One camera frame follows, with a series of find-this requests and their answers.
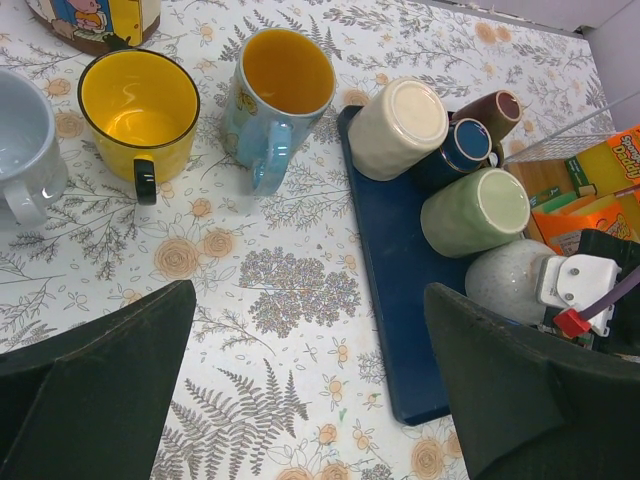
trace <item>black mug handle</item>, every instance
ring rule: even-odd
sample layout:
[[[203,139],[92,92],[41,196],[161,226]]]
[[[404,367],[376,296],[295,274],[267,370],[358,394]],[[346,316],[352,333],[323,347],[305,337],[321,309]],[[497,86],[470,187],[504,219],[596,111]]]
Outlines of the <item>black mug handle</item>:
[[[140,205],[156,204],[156,173],[153,162],[136,158],[133,160],[133,177]]]
[[[109,50],[109,52],[117,52],[118,50],[129,50],[133,48],[131,45],[129,45],[131,37],[120,38],[115,33],[105,35],[102,38],[102,41],[107,45],[107,49]]]

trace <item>mug handle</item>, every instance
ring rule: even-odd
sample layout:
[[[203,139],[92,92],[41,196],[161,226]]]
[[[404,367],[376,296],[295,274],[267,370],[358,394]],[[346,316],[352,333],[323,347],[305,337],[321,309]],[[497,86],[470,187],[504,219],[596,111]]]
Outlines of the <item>mug handle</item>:
[[[269,125],[267,156],[251,168],[253,194],[266,197],[276,193],[291,158],[291,131],[288,123],[274,120]]]
[[[7,185],[3,193],[20,225],[35,227],[46,223],[48,216],[44,205],[29,194],[23,181],[18,180]]]
[[[156,204],[156,172],[153,162],[146,158],[133,159],[133,178],[140,205]]]

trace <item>yellow box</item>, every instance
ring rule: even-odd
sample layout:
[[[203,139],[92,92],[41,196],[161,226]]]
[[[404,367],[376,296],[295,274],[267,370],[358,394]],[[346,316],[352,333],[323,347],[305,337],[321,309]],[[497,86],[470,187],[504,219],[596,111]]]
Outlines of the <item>yellow box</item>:
[[[640,185],[640,125],[579,153],[565,165],[579,196],[604,197]]]

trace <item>cream mug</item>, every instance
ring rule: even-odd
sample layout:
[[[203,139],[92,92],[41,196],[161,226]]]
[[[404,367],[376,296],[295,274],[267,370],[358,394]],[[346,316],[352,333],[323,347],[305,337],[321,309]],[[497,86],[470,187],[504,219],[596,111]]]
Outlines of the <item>cream mug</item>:
[[[436,92],[414,78],[398,78],[351,121],[353,165],[372,180],[393,180],[439,148],[448,128]]]

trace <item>table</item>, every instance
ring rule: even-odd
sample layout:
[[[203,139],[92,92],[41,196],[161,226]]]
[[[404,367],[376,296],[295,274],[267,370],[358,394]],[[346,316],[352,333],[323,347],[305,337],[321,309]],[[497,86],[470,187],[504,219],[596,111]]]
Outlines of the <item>table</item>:
[[[278,194],[254,199],[215,126],[238,46],[272,24],[316,39],[338,89]],[[23,0],[0,0],[0,66],[48,95],[70,170],[46,226],[0,234],[0,353],[190,278],[198,308],[152,478],[466,479],[451,418],[409,428],[391,415],[335,120],[403,75],[449,110],[508,88],[526,107],[513,153],[604,102],[587,42],[394,0],[165,0],[146,47],[180,62],[203,101],[188,167],[154,207],[106,170],[79,113],[91,58]],[[322,285],[314,307],[303,276]],[[249,388],[275,399],[260,419]],[[269,423],[282,428],[266,435]]]

